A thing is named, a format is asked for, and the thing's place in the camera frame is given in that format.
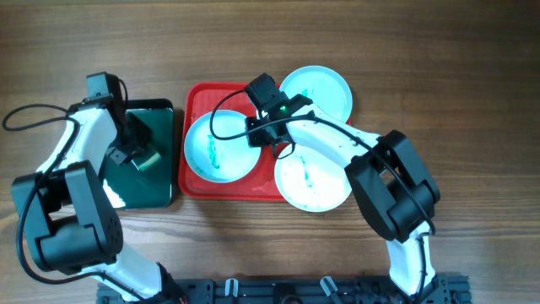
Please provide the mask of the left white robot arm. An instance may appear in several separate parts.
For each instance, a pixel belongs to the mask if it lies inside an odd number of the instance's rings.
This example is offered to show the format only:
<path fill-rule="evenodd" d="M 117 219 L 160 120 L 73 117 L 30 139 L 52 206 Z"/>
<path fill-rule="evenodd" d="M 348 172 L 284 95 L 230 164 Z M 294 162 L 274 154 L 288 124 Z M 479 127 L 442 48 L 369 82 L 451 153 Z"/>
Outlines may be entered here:
<path fill-rule="evenodd" d="M 110 110 L 73 105 L 62 120 L 66 130 L 53 154 L 12 184 L 22 269 L 48 285 L 92 277 L 126 302 L 185 303 L 164 266 L 123 242 L 122 224 L 98 177 L 119 134 Z"/>

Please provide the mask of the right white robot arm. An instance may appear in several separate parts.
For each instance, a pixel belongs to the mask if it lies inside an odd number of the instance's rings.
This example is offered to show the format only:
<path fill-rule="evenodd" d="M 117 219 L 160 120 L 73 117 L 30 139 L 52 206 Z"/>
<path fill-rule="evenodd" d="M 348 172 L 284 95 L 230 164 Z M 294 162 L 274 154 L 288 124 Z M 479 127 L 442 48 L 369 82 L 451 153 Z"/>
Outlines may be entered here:
<path fill-rule="evenodd" d="M 435 278 L 428 239 L 435 233 L 432 219 L 440 189 L 403 133 L 367 133 L 315 105 L 276 120 L 249 117 L 246 131 L 252 146 L 297 144 L 341 168 L 360 213 L 386 240 L 391 281 L 416 301 L 427 297 Z"/>

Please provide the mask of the green yellow sponge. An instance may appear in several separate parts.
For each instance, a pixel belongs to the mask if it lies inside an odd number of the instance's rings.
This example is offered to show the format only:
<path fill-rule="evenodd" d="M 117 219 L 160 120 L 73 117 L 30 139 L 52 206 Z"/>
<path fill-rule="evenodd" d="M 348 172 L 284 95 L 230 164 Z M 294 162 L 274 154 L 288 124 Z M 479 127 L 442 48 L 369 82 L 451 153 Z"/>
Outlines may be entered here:
<path fill-rule="evenodd" d="M 146 171 L 161 160 L 161 154 L 155 149 L 147 149 L 134 156 L 131 163 L 138 171 Z"/>

